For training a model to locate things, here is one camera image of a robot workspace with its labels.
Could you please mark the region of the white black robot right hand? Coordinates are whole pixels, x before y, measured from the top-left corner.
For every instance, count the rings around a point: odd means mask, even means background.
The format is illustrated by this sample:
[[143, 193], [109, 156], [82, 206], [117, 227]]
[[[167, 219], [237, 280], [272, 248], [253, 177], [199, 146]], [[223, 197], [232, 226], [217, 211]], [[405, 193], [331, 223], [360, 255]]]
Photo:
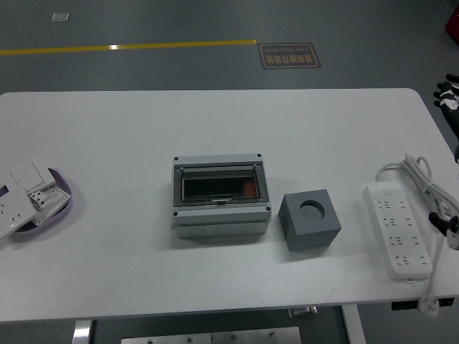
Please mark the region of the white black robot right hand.
[[[446, 81], [437, 84], [437, 98], [434, 104], [442, 111], [443, 117], [458, 138], [458, 76], [446, 75]], [[448, 246], [458, 251], [458, 215], [449, 220], [441, 219], [438, 213], [429, 214], [431, 224], [446, 238]]]

